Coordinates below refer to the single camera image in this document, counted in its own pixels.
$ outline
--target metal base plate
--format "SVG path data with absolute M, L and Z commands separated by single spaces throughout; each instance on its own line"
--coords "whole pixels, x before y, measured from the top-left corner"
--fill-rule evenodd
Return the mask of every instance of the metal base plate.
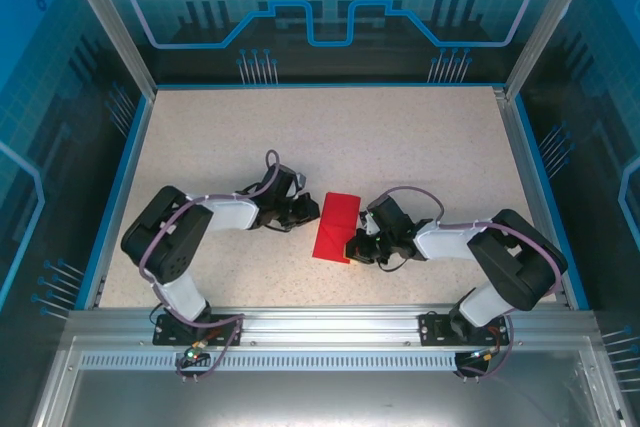
M 209 322 L 218 322 L 228 319 L 229 316 L 212 316 Z M 209 339 L 209 346 L 224 346 L 233 332 L 235 323 L 232 322 L 222 327 L 218 327 L 220 333 Z M 240 337 L 242 334 L 236 335 L 231 342 L 232 346 L 240 345 Z M 201 340 L 196 338 L 194 333 L 184 328 L 184 326 L 168 314 L 161 314 L 156 321 L 156 330 L 153 333 L 153 345 L 171 345 L 171 346 L 189 346 L 194 342 Z
M 500 334 L 500 345 L 505 346 L 509 344 L 509 334 L 507 333 L 504 317 L 493 319 L 482 329 L 477 329 L 476 332 L 471 334 L 468 342 L 463 342 L 453 330 L 451 330 L 448 314 L 443 315 L 434 312 L 419 315 L 418 326 L 420 329 L 420 344 L 423 347 L 469 345 L 491 347 L 496 345 L 496 338 L 489 331 L 489 327 L 496 327 L 499 331 L 504 331 Z

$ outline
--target speckled white tabletop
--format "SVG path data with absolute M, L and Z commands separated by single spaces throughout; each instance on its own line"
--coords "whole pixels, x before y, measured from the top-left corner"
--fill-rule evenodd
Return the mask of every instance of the speckled white tabletop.
M 261 180 L 270 148 L 307 175 L 321 206 L 327 192 L 360 196 L 363 207 L 408 184 L 440 197 L 447 222 L 506 207 L 530 218 L 490 87 L 161 91 L 120 237 L 164 185 L 228 193 Z M 437 213 L 420 194 L 394 197 L 414 220 Z M 256 307 L 453 303 L 486 279 L 465 260 L 409 261 L 387 274 L 314 259 L 317 226 L 207 234 L 190 272 L 212 305 Z M 156 302 L 117 247 L 100 305 Z

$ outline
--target enclosure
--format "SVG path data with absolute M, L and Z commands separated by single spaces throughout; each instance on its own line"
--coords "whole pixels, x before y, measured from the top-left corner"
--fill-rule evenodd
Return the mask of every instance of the enclosure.
M 3 425 L 637 425 L 640 0 L 0 2 Z M 271 148 L 321 208 L 413 185 L 447 222 L 513 209 L 562 289 L 510 315 L 500 375 L 461 379 L 473 349 L 418 319 L 476 261 L 385 273 L 312 257 L 317 223 L 213 232 L 190 272 L 246 318 L 182 385 L 120 241 L 163 186 L 239 191 Z

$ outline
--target metal corner post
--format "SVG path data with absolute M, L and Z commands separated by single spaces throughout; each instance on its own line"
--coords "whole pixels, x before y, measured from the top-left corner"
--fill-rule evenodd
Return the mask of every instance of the metal corner post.
M 507 100 L 515 99 L 522 89 L 529 74 L 540 58 L 542 51 L 549 42 L 556 27 L 562 20 L 565 9 L 569 7 L 572 0 L 549 0 L 546 8 L 540 16 L 540 20 L 533 29 L 533 33 L 527 44 L 524 46 L 520 57 L 516 61 L 509 78 L 507 79 L 505 90 Z
M 87 0 L 142 94 L 153 101 L 157 87 L 111 0 Z

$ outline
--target red cloth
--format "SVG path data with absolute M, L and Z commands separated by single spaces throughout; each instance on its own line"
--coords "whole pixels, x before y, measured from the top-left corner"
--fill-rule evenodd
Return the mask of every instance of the red cloth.
M 313 257 L 348 264 L 347 242 L 356 235 L 360 197 L 329 192 L 324 199 Z

